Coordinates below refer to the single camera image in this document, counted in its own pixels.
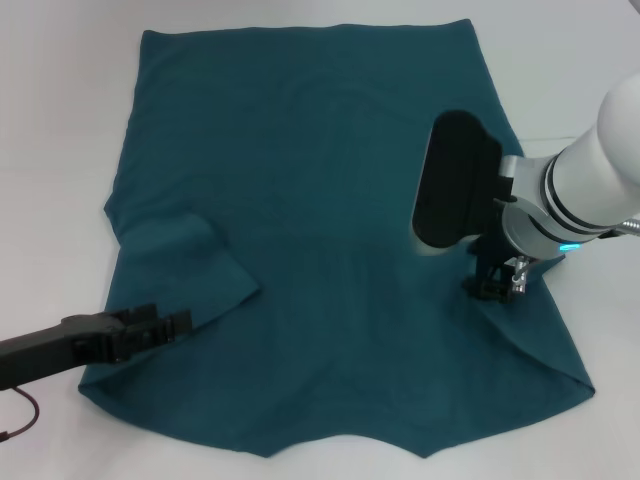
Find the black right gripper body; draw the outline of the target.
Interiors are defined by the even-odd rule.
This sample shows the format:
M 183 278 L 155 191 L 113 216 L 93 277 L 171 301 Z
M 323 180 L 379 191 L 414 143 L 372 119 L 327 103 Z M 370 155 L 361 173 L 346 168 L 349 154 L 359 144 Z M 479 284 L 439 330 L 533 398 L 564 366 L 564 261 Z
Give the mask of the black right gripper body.
M 503 231 L 491 231 L 474 240 L 468 253 L 476 259 L 476 273 L 490 273 L 511 258 L 511 243 Z

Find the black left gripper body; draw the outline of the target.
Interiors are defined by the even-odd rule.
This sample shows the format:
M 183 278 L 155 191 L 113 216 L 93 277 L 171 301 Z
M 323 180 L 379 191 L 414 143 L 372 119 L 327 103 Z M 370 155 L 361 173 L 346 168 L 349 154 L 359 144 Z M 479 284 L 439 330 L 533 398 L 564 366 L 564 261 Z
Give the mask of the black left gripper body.
M 131 309 L 66 317 L 59 324 L 1 342 L 1 389 L 76 367 L 116 363 Z

